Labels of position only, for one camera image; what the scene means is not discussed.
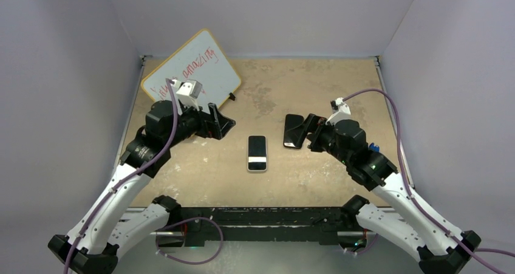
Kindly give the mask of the black phone case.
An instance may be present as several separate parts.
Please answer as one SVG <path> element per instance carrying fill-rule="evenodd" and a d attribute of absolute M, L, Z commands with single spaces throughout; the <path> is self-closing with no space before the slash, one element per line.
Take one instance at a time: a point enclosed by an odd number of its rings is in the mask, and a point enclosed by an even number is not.
<path fill-rule="evenodd" d="M 301 149 L 302 145 L 298 144 L 299 137 L 296 135 L 295 129 L 302 125 L 304 117 L 298 114 L 287 114 L 284 119 L 284 135 L 283 147 L 288 149 Z"/>

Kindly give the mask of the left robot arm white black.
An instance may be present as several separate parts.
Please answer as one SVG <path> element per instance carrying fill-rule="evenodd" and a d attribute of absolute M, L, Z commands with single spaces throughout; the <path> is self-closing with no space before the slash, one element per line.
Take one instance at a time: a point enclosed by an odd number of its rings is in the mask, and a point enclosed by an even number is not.
<path fill-rule="evenodd" d="M 181 205 L 164 195 L 129 222 L 119 220 L 171 158 L 173 146 L 192 135 L 220 140 L 235 125 L 214 103 L 206 111 L 174 100 L 154 103 L 92 208 L 67 234 L 54 235 L 49 241 L 48 248 L 64 264 L 63 272 L 112 273 L 121 257 L 146 235 L 187 223 Z"/>

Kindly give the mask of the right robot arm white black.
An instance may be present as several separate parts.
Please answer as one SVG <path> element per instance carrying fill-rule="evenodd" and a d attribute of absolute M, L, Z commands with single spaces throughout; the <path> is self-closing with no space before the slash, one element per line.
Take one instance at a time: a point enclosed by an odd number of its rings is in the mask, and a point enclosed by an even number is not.
<path fill-rule="evenodd" d="M 343 226 L 372 230 L 410 254 L 423 273 L 458 273 L 471 259 L 481 238 L 472 230 L 451 225 L 404 183 L 397 167 L 372 148 L 355 120 L 328 124 L 324 117 L 288 114 L 283 142 L 299 149 L 309 140 L 312 152 L 326 152 L 346 167 L 348 175 L 387 202 L 401 219 L 385 214 L 366 198 L 355 195 L 342 207 Z"/>

